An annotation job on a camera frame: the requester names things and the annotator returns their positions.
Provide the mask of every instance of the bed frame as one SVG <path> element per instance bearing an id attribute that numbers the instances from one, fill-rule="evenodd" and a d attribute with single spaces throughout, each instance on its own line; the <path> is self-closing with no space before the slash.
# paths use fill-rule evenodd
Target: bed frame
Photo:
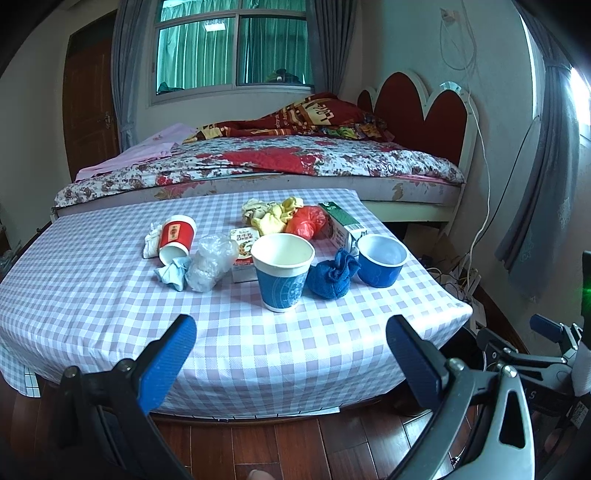
<path id="1" fill-rule="evenodd" d="M 428 95 L 419 76 L 395 72 L 376 91 L 365 88 L 358 107 L 388 124 L 394 141 L 411 150 L 443 157 L 457 165 L 467 180 L 478 133 L 478 110 L 462 87 L 444 82 Z M 446 222 L 452 227 L 465 185 L 455 206 L 432 203 L 372 202 L 363 204 L 382 222 Z"/>
<path id="2" fill-rule="evenodd" d="M 468 178 L 477 134 L 478 112 L 468 93 L 453 82 L 442 83 L 428 95 L 425 85 L 413 72 L 395 72 L 375 91 L 364 89 L 358 97 L 360 108 L 374 112 L 388 124 L 394 141 L 405 148 L 443 157 L 457 165 Z M 60 216 L 168 198 L 177 198 L 173 190 L 189 188 L 181 196 L 201 196 L 288 188 L 328 188 L 327 177 L 303 177 L 288 174 L 256 174 L 245 178 L 215 179 L 189 182 L 177 186 L 153 187 L 107 196 L 91 202 L 53 210 L 52 221 Z M 376 194 L 377 182 L 388 182 Z M 438 189 L 443 192 L 437 201 L 421 203 L 426 195 L 418 195 L 406 186 Z M 333 188 L 357 190 L 363 204 L 382 222 L 440 222 L 448 232 L 462 199 L 464 186 L 437 184 L 412 179 L 334 177 Z"/>

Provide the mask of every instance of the green curtain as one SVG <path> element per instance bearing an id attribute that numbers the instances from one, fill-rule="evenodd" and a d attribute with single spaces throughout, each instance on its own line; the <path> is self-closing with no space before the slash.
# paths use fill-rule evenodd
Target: green curtain
<path id="1" fill-rule="evenodd" d="M 162 8 L 161 21 L 236 8 L 237 0 L 192 0 Z M 305 0 L 245 0 L 248 8 L 304 10 Z M 157 88 L 189 89 L 232 83 L 234 18 L 225 30 L 206 31 L 206 21 L 160 31 Z M 304 20 L 242 17 L 238 45 L 239 83 L 262 83 L 278 69 L 312 84 L 308 33 Z"/>
<path id="2" fill-rule="evenodd" d="M 162 21 L 215 10 L 234 8 L 236 0 L 194 0 L 162 9 Z M 196 88 L 232 83 L 234 18 L 218 20 L 225 30 L 206 31 L 204 21 L 160 31 L 158 41 L 158 88 Z"/>
<path id="3" fill-rule="evenodd" d="M 285 69 L 299 83 L 312 84 L 305 20 L 242 18 L 239 54 L 239 83 L 263 83 Z"/>

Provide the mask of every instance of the window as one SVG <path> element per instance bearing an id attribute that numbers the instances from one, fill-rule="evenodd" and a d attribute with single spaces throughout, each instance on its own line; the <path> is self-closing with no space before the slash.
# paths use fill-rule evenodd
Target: window
<path id="1" fill-rule="evenodd" d="M 530 30 L 527 28 L 523 18 L 521 24 L 525 31 L 525 40 L 527 42 L 527 50 L 530 54 L 531 67 L 531 88 L 532 88 L 532 118 L 536 118 L 542 113 L 542 106 L 544 103 L 544 83 L 545 83 L 545 66 L 542 54 L 535 40 L 532 38 Z"/>
<path id="2" fill-rule="evenodd" d="M 580 132 L 589 138 L 589 125 L 591 124 L 589 85 L 575 69 L 570 71 L 570 87 L 573 91 L 574 105 L 577 108 Z"/>
<path id="3" fill-rule="evenodd" d="M 155 28 L 158 100 L 313 83 L 306 0 L 160 0 Z"/>

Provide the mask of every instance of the screw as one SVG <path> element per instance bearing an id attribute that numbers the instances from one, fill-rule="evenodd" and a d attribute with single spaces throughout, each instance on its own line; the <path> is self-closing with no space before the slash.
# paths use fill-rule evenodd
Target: screw
<path id="1" fill-rule="evenodd" d="M 513 367 L 511 365 L 505 365 L 503 367 L 503 375 L 505 375 L 507 377 L 515 378 L 517 376 L 517 370 L 515 370 L 515 367 Z"/>
<path id="2" fill-rule="evenodd" d="M 134 361 L 131 358 L 124 358 L 123 360 L 117 363 L 116 368 L 121 372 L 129 372 L 131 367 L 134 366 Z"/>
<path id="3" fill-rule="evenodd" d="M 73 378 L 76 376 L 77 373 L 78 367 L 74 367 L 73 365 L 64 370 L 64 375 L 66 376 L 66 378 Z"/>
<path id="4" fill-rule="evenodd" d="M 459 358 L 450 358 L 447 361 L 449 368 L 451 368 L 454 372 L 461 372 L 466 368 L 466 364 L 462 362 Z"/>

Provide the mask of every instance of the red paper cup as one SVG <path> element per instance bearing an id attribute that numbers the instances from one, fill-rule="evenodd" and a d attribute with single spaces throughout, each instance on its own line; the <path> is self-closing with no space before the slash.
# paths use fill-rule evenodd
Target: red paper cup
<path id="1" fill-rule="evenodd" d="M 158 256 L 164 265 L 175 258 L 188 257 L 197 231 L 195 221 L 187 215 L 173 215 L 164 222 Z"/>

